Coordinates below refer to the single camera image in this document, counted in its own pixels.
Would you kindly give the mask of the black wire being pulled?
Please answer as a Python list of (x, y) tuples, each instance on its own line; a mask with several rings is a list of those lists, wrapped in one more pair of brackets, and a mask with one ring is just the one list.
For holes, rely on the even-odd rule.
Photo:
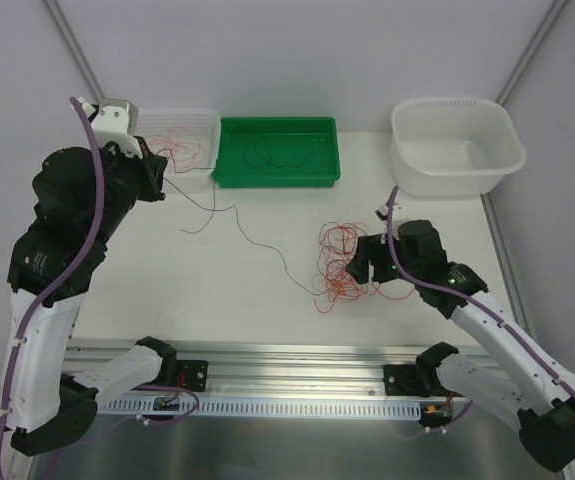
[(290, 272), (287, 261), (285, 256), (283, 255), (283, 253), (281, 252), (280, 249), (278, 249), (277, 247), (273, 246), (273, 245), (269, 245), (266, 243), (262, 243), (262, 242), (258, 242), (253, 240), (248, 233), (243, 229), (243, 226), (241, 224), (241, 219), (240, 219), (240, 212), (239, 212), (239, 208), (236, 204), (232, 204), (228, 207), (225, 208), (218, 208), (217, 207), (217, 195), (216, 195), (216, 184), (213, 184), (212, 187), (212, 206), (210, 208), (203, 206), (202, 204), (200, 204), (198, 201), (196, 201), (194, 198), (192, 198), (190, 195), (188, 195), (187, 193), (185, 193), (183, 190), (181, 190), (178, 185), (174, 182), (172, 182), (171, 180), (169, 180), (168, 178), (164, 178), (163, 182), (167, 185), (170, 186), (176, 193), (180, 194), (182, 197), (184, 197), (186, 200), (188, 200), (193, 206), (197, 207), (198, 209), (208, 212), (209, 213), (209, 217), (206, 219), (206, 221), (204, 222), (204, 224), (199, 227), (198, 229), (195, 230), (187, 230), (187, 229), (180, 229), (180, 232), (186, 235), (191, 235), (191, 236), (196, 236), (200, 233), (202, 233), (203, 231), (205, 231), (208, 226), (212, 223), (212, 221), (214, 220), (215, 216), (217, 214), (221, 214), (221, 213), (226, 213), (229, 211), (233, 211), (234, 215), (235, 215), (235, 221), (236, 221), (236, 226), (240, 232), (240, 234), (242, 235), (242, 237), (252, 246), (254, 247), (258, 247), (258, 248), (262, 248), (262, 249), (266, 249), (266, 250), (270, 250), (274, 253), (276, 253), (283, 265), (283, 270), (287, 276), (287, 278), (293, 283), (295, 284), (297, 287), (299, 287), (300, 289), (302, 289), (303, 291), (305, 291), (307, 294), (311, 295), (314, 298), (317, 297), (321, 297), (323, 295), (322, 292), (315, 290), (313, 287), (307, 287), (305, 286), (303, 283), (299, 282)]

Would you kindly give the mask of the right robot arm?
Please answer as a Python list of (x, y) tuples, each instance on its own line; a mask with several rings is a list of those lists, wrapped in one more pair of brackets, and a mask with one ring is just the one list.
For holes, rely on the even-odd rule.
[(473, 337), (505, 373), (479, 368), (442, 342), (416, 359), (416, 383), (426, 395), (445, 389), (466, 397), (516, 432), (528, 454), (551, 472), (575, 461), (575, 374), (502, 310), (470, 267), (448, 259), (429, 221), (360, 237), (345, 270), (359, 284), (413, 284), (425, 304)]

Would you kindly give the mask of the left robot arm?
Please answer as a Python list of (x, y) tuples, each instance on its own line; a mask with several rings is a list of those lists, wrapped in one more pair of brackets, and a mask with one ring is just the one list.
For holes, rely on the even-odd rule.
[(32, 181), (35, 220), (16, 241), (7, 281), (12, 291), (11, 346), (19, 349), (12, 384), (0, 388), (14, 450), (36, 456), (74, 444), (89, 430), (100, 407), (129, 390), (175, 385), (176, 350), (153, 337), (96, 372), (62, 371), (68, 340), (107, 244), (136, 202), (162, 201), (167, 159), (143, 137), (141, 154), (127, 156), (116, 142), (99, 149), (104, 206), (90, 251), (54, 292), (46, 288), (69, 266), (88, 237), (96, 213), (92, 150), (69, 147), (50, 154)]

